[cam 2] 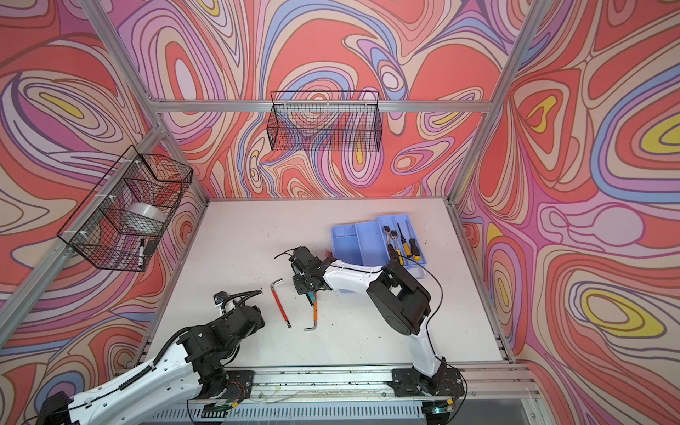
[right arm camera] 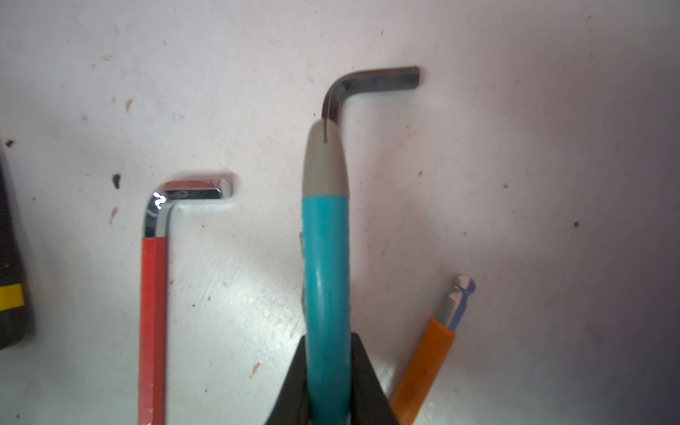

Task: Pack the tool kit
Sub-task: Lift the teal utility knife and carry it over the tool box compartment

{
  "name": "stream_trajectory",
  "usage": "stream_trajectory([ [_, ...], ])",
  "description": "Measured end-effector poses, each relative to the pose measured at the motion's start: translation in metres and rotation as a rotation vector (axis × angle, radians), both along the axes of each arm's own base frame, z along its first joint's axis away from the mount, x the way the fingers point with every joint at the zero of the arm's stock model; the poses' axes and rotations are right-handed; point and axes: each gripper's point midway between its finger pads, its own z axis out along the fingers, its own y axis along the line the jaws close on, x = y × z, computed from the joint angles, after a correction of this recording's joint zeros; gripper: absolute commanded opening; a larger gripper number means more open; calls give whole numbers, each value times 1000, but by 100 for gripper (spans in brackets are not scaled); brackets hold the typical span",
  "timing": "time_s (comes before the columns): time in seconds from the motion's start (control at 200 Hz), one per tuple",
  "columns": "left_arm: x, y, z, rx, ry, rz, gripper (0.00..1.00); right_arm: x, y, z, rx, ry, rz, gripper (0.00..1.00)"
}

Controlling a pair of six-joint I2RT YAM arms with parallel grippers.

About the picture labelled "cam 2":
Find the orange handled screwdriver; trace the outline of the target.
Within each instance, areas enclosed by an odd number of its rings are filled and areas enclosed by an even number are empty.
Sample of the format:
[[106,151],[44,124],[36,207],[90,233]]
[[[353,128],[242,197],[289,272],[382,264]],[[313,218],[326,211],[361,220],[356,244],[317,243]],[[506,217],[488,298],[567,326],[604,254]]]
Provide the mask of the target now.
[[313,327],[316,328],[318,323],[318,297],[313,295]]

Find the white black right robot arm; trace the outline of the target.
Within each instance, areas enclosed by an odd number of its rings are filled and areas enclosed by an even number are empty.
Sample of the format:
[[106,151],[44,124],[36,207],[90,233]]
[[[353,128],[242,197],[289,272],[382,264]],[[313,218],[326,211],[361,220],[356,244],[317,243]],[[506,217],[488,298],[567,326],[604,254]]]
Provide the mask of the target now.
[[446,362],[431,341],[426,320],[431,295],[400,260],[383,266],[348,264],[335,258],[321,260],[304,246],[292,250],[289,262],[299,295],[315,297],[319,291],[347,291],[368,296],[385,322],[409,338],[414,370],[434,382],[444,375]]

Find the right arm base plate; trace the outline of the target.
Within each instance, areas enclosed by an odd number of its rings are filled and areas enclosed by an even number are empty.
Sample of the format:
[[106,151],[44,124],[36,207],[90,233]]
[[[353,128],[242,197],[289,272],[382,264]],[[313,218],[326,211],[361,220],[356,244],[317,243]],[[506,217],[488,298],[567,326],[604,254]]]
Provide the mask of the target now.
[[448,397],[456,400],[466,393],[465,384],[456,368],[442,368],[433,377],[415,368],[393,368],[385,382],[396,397]]

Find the red handled screwdriver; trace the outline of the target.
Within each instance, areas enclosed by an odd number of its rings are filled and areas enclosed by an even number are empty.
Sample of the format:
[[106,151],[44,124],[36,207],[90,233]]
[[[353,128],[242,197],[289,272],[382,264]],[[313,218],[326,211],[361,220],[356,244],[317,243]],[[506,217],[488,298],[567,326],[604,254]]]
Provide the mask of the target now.
[[272,296],[274,298],[274,302],[276,303],[276,306],[277,306],[277,308],[278,308],[278,310],[279,310],[279,312],[280,312],[280,314],[283,318],[285,325],[287,326],[288,329],[291,329],[292,325],[291,325],[290,319],[289,319],[289,317],[288,317],[288,315],[287,315],[287,313],[286,313],[286,311],[283,307],[283,303],[282,303],[282,301],[281,301],[281,299],[280,299],[280,297],[277,293],[277,288],[282,283],[283,283],[283,279],[277,279],[276,281],[271,283],[270,291],[272,293]]

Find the black yellow ratchet wrench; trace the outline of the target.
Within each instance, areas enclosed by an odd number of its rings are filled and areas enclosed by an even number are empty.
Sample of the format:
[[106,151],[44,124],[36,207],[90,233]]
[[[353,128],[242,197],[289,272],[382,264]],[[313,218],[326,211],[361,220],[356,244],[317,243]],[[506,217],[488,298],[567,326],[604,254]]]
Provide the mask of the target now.
[[396,232],[396,230],[391,230],[390,236],[391,236],[392,244],[394,246],[394,251],[396,253],[396,257],[398,258],[398,261],[400,262],[400,264],[404,265],[403,255],[402,255],[402,253],[400,251],[400,247],[399,247],[400,243],[398,242],[398,233]]

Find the white and blue tool box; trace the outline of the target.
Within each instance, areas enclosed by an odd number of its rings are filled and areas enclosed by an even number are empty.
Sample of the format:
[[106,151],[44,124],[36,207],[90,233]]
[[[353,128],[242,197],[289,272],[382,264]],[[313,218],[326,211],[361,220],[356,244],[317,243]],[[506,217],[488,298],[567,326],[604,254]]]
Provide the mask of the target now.
[[[407,242],[409,238],[407,223],[413,226],[415,238],[421,251],[420,261],[409,258],[406,260],[404,267],[414,278],[424,279],[426,271],[423,269],[423,266],[427,265],[427,260],[418,235],[415,232],[415,227],[408,214],[378,216],[373,221],[334,226],[331,229],[332,254],[336,259],[349,264],[366,267],[383,266],[389,260],[387,235],[384,232],[384,226],[389,226],[391,230],[396,230],[398,233],[398,223],[404,232]],[[402,255],[406,256],[399,233],[398,242]]]

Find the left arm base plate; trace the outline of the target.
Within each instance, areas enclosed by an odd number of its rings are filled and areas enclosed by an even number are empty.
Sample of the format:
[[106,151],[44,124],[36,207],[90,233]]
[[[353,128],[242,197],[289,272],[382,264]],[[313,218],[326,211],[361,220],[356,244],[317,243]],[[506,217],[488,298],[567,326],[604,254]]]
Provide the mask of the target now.
[[243,401],[251,397],[254,377],[255,372],[247,369],[221,372],[204,380],[198,398]]

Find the black yellow long screwdriver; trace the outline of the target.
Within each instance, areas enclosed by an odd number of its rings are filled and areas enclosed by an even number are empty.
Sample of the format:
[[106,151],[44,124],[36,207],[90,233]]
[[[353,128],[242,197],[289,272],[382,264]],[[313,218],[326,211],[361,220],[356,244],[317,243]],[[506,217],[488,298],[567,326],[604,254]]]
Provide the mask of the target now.
[[415,233],[413,226],[410,223],[407,223],[407,228],[408,228],[408,233],[409,233],[409,238],[408,238],[408,243],[409,247],[412,253],[412,258],[415,261],[420,261],[421,260],[421,251],[420,248],[418,247],[416,238],[415,238]]

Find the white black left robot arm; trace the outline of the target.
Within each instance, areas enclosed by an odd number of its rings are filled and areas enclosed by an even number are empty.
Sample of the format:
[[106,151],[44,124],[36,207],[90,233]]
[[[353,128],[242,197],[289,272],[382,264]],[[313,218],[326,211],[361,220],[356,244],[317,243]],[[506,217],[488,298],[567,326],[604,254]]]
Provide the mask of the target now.
[[265,327],[260,308],[238,305],[205,324],[179,329],[153,359],[91,390],[44,401],[36,424],[140,424],[194,398],[219,398],[230,378],[224,363]]

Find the black red ratchet wrench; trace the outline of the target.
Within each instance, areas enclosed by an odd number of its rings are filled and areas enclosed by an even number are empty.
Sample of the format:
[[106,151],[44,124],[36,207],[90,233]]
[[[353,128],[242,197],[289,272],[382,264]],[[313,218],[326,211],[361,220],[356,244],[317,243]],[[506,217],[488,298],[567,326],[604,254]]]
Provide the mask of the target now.
[[392,260],[400,260],[400,255],[398,255],[394,245],[393,245],[393,237],[392,237],[392,231],[389,226],[384,226],[384,232],[387,235],[387,250],[390,258]]

